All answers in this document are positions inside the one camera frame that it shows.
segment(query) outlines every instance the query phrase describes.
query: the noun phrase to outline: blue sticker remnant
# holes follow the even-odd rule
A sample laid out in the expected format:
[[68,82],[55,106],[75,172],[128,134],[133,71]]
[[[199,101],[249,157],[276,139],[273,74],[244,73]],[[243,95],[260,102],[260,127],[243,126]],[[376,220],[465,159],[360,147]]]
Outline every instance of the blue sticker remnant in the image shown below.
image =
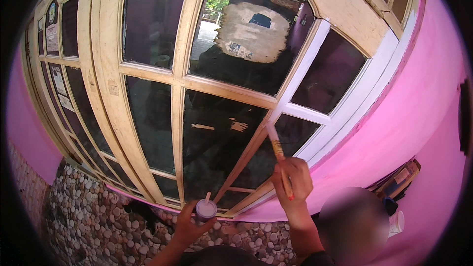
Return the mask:
[[232,42],[230,44],[229,48],[228,48],[228,51],[230,53],[238,54],[238,51],[240,50],[240,47],[241,47],[241,45]]
[[255,23],[256,25],[269,28],[271,27],[271,18],[262,14],[254,14],[248,23]]

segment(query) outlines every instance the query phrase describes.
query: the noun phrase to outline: person's right hand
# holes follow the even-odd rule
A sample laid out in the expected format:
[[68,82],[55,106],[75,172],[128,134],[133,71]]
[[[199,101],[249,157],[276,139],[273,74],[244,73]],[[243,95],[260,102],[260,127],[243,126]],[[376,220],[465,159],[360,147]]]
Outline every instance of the person's right hand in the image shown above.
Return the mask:
[[[289,200],[284,192],[281,169],[284,169],[286,174],[290,177],[292,191],[294,193],[293,200]],[[314,188],[307,163],[303,159],[297,157],[287,157],[281,164],[276,164],[274,167],[274,174],[271,176],[271,181],[276,190],[279,202],[286,213],[302,204],[306,205],[305,199]]]

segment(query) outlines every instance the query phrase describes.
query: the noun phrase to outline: stirring stick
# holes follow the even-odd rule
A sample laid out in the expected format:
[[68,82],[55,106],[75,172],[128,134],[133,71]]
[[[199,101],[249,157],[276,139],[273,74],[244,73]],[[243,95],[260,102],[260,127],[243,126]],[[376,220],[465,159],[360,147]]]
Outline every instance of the stirring stick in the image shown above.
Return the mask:
[[210,199],[210,191],[207,192],[207,196],[205,196],[205,204],[208,204],[209,203],[209,199]]
[[284,192],[286,192],[286,196],[289,200],[294,199],[294,193],[292,192],[292,187],[289,182],[289,177],[284,170],[283,161],[286,160],[284,157],[284,152],[282,151],[281,142],[279,141],[278,133],[276,132],[276,128],[274,125],[268,123],[266,125],[266,130],[268,131],[268,137],[271,140],[272,149],[274,151],[274,155],[278,160],[279,165],[281,166],[281,177],[282,177],[282,186],[284,186]]

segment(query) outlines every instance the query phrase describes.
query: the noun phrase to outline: black cat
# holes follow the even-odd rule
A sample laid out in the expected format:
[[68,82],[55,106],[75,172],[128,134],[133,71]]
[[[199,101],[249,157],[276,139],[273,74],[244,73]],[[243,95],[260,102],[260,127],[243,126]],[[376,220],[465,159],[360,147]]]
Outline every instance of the black cat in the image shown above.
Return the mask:
[[147,204],[144,204],[137,200],[132,200],[129,204],[123,205],[123,209],[127,213],[139,214],[146,221],[146,228],[151,231],[151,234],[154,235],[156,222],[161,222],[164,226],[168,228],[169,234],[174,233],[173,226],[169,225],[167,222],[164,222],[159,216],[154,214]]

